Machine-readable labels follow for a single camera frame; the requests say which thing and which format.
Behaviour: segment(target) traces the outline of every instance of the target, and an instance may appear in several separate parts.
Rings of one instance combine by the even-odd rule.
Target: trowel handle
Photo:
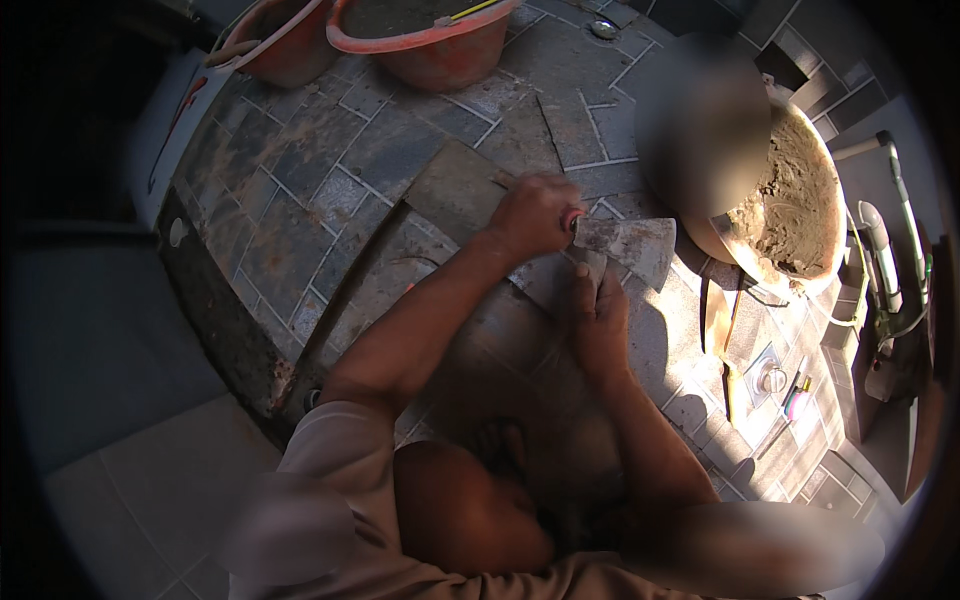
[[[560,215],[560,228],[564,231],[575,233],[576,231],[573,230],[573,222],[577,220],[577,217],[582,217],[585,214],[587,214],[585,210],[577,208],[576,206],[564,208],[564,212]]]

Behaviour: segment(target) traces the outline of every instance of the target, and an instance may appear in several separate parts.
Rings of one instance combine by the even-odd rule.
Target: wooden handle
[[[238,44],[233,44],[226,48],[221,48],[216,52],[211,52],[206,55],[204,58],[204,66],[217,66],[218,64],[223,64],[233,57],[239,57],[242,54],[247,54],[253,48],[256,48],[260,45],[259,39],[249,39],[247,41],[241,41]]]
[[[747,418],[745,404],[747,390],[743,385],[743,373],[730,363],[724,363],[724,394],[727,396],[727,415],[734,429],[742,427]]]

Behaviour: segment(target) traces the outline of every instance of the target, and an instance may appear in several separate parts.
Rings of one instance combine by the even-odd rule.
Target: trowel
[[[675,219],[593,219],[580,208],[561,216],[564,231],[573,232],[573,245],[609,256],[657,293],[670,273],[677,242]]]

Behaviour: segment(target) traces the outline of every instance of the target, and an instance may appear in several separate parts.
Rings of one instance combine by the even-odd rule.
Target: man's right hand
[[[627,317],[630,300],[609,268],[600,289],[593,285],[586,263],[577,265],[574,356],[587,379],[597,387],[632,377],[627,360]]]

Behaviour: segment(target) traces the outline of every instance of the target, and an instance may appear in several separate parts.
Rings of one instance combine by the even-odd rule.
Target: white t-shirt
[[[393,424],[362,404],[323,404],[300,422],[277,471],[320,480],[346,500],[349,511],[322,508],[284,521],[317,528],[327,519],[349,519],[355,534],[343,559],[323,575],[294,586],[257,585],[230,577],[231,600],[336,598],[369,600],[599,600],[639,598],[697,600],[656,586],[627,570],[614,552],[581,552],[553,564],[541,575],[515,573],[467,578],[403,555],[394,501]],[[325,553],[329,561],[329,552]]]

